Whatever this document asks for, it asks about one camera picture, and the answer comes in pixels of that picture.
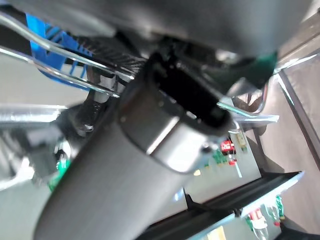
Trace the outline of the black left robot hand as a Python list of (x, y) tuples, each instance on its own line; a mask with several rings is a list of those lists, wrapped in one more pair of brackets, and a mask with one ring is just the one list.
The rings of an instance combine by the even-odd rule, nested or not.
[(13, 0), (131, 80), (46, 203), (36, 240), (135, 240), (234, 128), (310, 0)]

